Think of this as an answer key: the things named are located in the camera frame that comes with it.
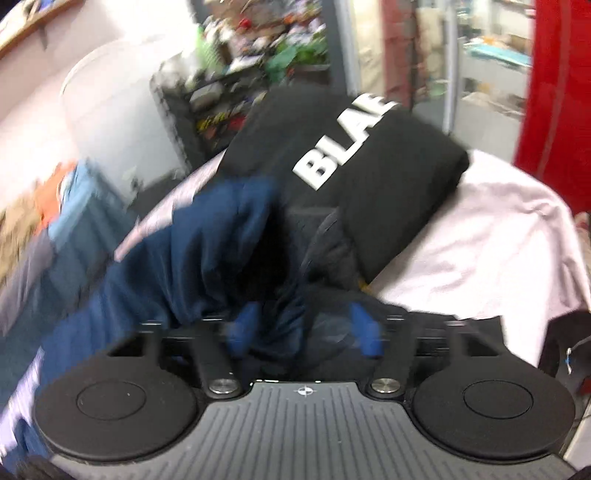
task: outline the white wall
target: white wall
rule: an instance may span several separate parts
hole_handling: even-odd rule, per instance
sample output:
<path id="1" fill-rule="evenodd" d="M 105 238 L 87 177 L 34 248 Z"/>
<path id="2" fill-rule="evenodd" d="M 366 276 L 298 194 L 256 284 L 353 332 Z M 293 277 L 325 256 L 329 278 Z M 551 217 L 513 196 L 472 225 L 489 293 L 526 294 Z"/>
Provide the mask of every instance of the white wall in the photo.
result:
<path id="1" fill-rule="evenodd" d="M 122 37 L 180 47 L 189 24 L 186 0 L 86 0 L 49 23 L 46 50 L 35 33 L 0 60 L 0 206 L 79 156 L 59 91 L 81 58 Z"/>
<path id="2" fill-rule="evenodd" d="M 497 24 L 504 34 L 513 34 L 530 40 L 534 38 L 534 20 L 519 11 L 504 7 L 501 2 L 474 0 L 473 9 L 475 27 L 482 28 L 485 34 L 492 33 L 494 24 Z"/>

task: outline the wooden shelf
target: wooden shelf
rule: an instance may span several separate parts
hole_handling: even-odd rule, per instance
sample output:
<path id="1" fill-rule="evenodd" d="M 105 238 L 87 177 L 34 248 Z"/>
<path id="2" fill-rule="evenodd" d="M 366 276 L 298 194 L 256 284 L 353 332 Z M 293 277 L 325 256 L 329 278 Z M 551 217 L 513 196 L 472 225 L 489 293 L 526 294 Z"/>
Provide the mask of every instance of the wooden shelf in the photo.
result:
<path id="1" fill-rule="evenodd" d="M 62 12 L 82 3 L 84 3 L 84 0 L 56 0 L 52 6 L 33 14 L 24 27 L 16 32 L 8 41 L 0 44 L 0 60 L 16 48 L 19 43 L 30 37 L 40 28 L 43 28 Z"/>

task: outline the pink cloth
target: pink cloth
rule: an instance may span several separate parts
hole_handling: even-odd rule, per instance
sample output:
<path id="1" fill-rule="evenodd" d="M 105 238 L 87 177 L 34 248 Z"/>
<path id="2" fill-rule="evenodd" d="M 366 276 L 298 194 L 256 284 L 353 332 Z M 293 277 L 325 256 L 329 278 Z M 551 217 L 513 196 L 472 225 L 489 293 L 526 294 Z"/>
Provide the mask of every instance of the pink cloth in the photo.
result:
<path id="1" fill-rule="evenodd" d="M 548 321 L 591 305 L 571 213 L 521 170 L 480 151 L 471 159 L 454 198 L 370 289 L 414 310 L 501 315 L 507 347 L 537 365 Z"/>

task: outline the red panel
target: red panel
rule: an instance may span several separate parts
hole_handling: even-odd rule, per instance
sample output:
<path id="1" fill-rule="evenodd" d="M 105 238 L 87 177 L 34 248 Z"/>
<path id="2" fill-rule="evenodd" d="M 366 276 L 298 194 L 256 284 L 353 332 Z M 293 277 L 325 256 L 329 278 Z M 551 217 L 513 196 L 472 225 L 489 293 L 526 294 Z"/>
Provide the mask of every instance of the red panel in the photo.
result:
<path id="1" fill-rule="evenodd" d="M 533 70 L 515 165 L 591 209 L 591 2 L 539 0 Z"/>

